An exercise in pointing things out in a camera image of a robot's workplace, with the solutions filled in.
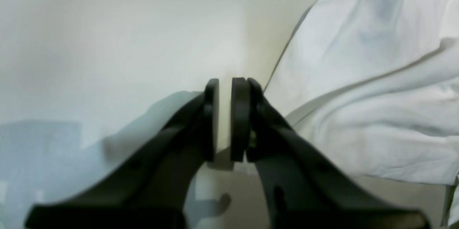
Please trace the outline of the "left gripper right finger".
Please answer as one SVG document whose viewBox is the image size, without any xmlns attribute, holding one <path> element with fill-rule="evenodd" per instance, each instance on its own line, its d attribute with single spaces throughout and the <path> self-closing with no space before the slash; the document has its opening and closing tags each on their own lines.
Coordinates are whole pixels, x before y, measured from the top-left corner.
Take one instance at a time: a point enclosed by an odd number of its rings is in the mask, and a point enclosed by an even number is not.
<svg viewBox="0 0 459 229">
<path fill-rule="evenodd" d="M 375 197 L 305 141 L 252 78 L 233 78 L 231 160 L 253 163 L 272 229 L 429 229 L 419 210 Z"/>
</svg>

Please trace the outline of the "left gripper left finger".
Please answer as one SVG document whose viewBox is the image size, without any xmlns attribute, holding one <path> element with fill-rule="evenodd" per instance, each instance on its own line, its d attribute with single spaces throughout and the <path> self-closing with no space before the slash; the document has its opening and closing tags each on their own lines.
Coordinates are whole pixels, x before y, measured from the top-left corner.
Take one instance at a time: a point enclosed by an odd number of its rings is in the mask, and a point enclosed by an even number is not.
<svg viewBox="0 0 459 229">
<path fill-rule="evenodd" d="M 187 229 L 190 182 L 216 150 L 219 80 L 180 108 L 110 175 L 56 204 L 34 205 L 28 229 Z"/>
</svg>

